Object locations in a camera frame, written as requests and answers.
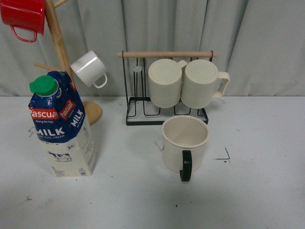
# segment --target white mug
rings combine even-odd
[[[181,181],[189,181],[191,173],[199,169],[203,161],[209,129],[202,120],[177,115],[162,124],[163,162],[172,171],[180,173]]]
[[[160,59],[148,69],[150,98],[160,108],[175,106],[180,100],[182,74],[187,62]]]
[[[219,91],[214,91],[217,79],[224,79]],[[210,61],[191,61],[185,68],[181,101],[190,108],[206,107],[212,97],[221,97],[230,82],[228,73],[218,72],[217,67]]]
[[[93,51],[88,52],[71,64],[71,68],[88,87],[93,84],[96,88],[102,88],[107,83],[107,69]],[[102,85],[97,85],[95,82],[103,75],[105,76],[105,82]]]

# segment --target black mark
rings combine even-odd
[[[30,133],[30,136],[29,136],[29,137],[32,137],[32,135],[33,135],[33,133],[34,133],[34,131],[32,131],[33,128],[35,128],[35,127],[33,126],[33,127],[31,127],[31,129],[29,129],[29,133]]]
[[[216,159],[214,159],[214,160],[230,160],[230,155],[229,155],[229,153],[228,153],[227,148],[225,148],[225,151],[227,152],[228,158],[216,158]]]

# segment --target wooden mug stand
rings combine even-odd
[[[48,27],[53,39],[53,43],[56,49],[57,57],[61,68],[54,68],[40,63],[34,63],[35,66],[45,68],[51,71],[67,71],[71,79],[74,81],[71,65],[67,55],[67,51],[63,42],[61,29],[59,26],[58,18],[55,9],[64,4],[67,0],[59,0],[55,4],[53,0],[46,0],[45,2],[45,16],[47,19]],[[99,105],[89,101],[83,101],[85,111],[89,120],[89,124],[93,125],[102,116],[102,109]]]

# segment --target wooden stand base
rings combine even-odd
[[[83,101],[82,103],[85,107],[85,111],[86,111],[86,115],[89,120],[89,124],[93,125],[97,121],[99,121],[99,119],[101,118],[101,116],[103,114],[103,110],[101,109],[101,107],[98,106],[94,102]]]

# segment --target white mug handle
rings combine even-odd
[[[214,92],[213,96],[214,97],[221,97],[224,95],[224,91],[228,85],[228,83],[230,82],[230,76],[229,73],[219,73],[218,75],[218,79],[224,79],[223,84],[221,85],[221,88],[219,91]]]
[[[102,85],[96,85],[95,82],[93,83],[93,85],[94,85],[96,88],[102,88],[102,87],[104,87],[104,86],[106,85],[106,83],[107,83],[107,75],[104,74],[104,76],[105,76],[105,82],[104,82]]]

